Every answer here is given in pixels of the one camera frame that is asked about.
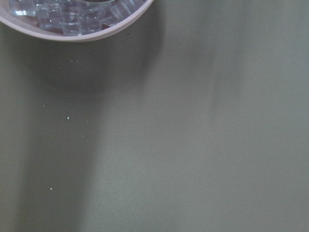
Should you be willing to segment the clear ice cubes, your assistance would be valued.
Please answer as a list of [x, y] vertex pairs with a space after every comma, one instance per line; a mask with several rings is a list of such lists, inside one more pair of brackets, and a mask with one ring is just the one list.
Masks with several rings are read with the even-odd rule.
[[45, 31], [79, 36], [110, 28], [135, 13], [144, 0], [7, 0], [9, 12]]

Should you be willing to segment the pink bowl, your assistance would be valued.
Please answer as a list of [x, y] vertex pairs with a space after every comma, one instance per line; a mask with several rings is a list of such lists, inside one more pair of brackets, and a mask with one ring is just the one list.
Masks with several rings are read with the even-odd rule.
[[48, 41], [55, 41], [55, 42], [90, 42], [90, 41], [96, 41], [103, 38], [108, 38], [112, 35], [115, 35], [130, 25], [132, 25], [136, 20], [138, 20], [152, 5], [153, 1], [151, 0], [145, 0], [146, 2], [144, 5], [142, 5], [135, 13], [133, 13], [131, 16], [123, 20], [122, 22], [95, 32], [91, 34], [85, 34], [85, 35], [79, 35], [79, 36], [64, 36], [61, 33], [55, 33], [51, 31], [45, 31], [43, 29], [40, 29], [39, 27], [34, 26], [33, 24], [30, 24], [29, 19], [18, 19], [15, 16], [12, 16], [9, 12], [9, 6], [8, 3], [6, 3], [6, 0], [2, 0], [0, 2], [0, 21], [2, 24], [10, 27], [11, 29], [18, 31], [22, 34], [37, 38], [37, 39], [43, 39]]

